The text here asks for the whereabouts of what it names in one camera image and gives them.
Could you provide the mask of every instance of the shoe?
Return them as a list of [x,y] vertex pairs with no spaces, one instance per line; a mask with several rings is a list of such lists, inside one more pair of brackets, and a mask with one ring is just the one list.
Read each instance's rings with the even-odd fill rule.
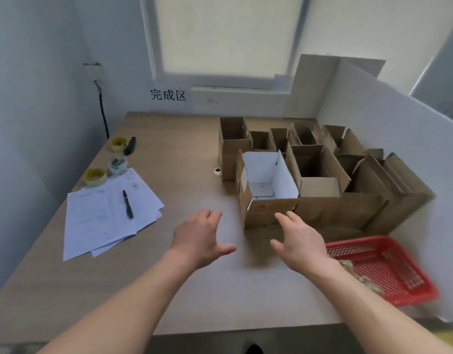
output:
[[248,348],[246,354],[264,354],[264,352],[259,345],[253,344]]

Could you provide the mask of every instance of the table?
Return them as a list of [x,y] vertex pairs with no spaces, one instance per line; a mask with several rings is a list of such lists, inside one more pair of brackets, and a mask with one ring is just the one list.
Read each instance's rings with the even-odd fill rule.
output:
[[[250,130],[289,123],[247,118]],[[164,202],[163,217],[96,258],[63,262],[65,201],[0,292],[0,343],[55,338],[154,264],[176,225],[202,208],[223,211],[218,242],[238,250],[185,283],[156,335],[340,322],[328,300],[271,250],[279,228],[243,231],[234,182],[213,173],[218,117],[128,113],[113,136],[136,136],[129,164]],[[90,167],[105,168],[111,155],[107,142]]]

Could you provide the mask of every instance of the black cable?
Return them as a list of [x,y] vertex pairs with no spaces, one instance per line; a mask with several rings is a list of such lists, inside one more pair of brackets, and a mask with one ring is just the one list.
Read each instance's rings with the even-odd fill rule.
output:
[[94,83],[97,86],[97,90],[99,91],[100,111],[102,112],[102,118],[104,119],[105,132],[107,134],[107,139],[109,139],[110,138],[110,134],[108,133],[107,119],[105,118],[104,104],[102,103],[102,88],[100,88],[100,86],[97,83],[97,81],[94,81]]

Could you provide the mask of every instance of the pen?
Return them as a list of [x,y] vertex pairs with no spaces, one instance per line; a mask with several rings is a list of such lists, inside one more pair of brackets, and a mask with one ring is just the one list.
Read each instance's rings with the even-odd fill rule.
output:
[[128,195],[126,194],[125,190],[123,190],[123,197],[125,198],[126,214],[130,220],[133,220],[132,207],[130,206],[130,202],[128,201]]

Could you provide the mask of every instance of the red basket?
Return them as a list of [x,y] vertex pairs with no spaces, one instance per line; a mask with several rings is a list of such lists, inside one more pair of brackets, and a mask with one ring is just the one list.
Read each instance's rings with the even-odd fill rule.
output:
[[429,302],[438,291],[406,250],[387,236],[371,236],[326,244],[329,256],[350,260],[360,276],[368,276],[396,307]]

